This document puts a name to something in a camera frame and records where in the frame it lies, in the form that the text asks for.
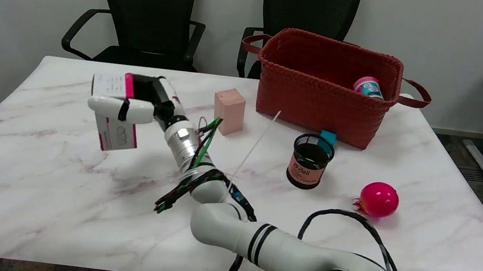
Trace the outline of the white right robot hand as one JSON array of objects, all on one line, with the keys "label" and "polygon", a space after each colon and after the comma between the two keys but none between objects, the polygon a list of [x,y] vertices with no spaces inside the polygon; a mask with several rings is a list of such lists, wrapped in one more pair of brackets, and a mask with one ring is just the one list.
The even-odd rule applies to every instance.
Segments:
[{"label": "white right robot hand", "polygon": [[163,76],[97,74],[87,105],[101,117],[133,125],[156,121],[165,131],[177,122],[187,121],[179,100]]}]

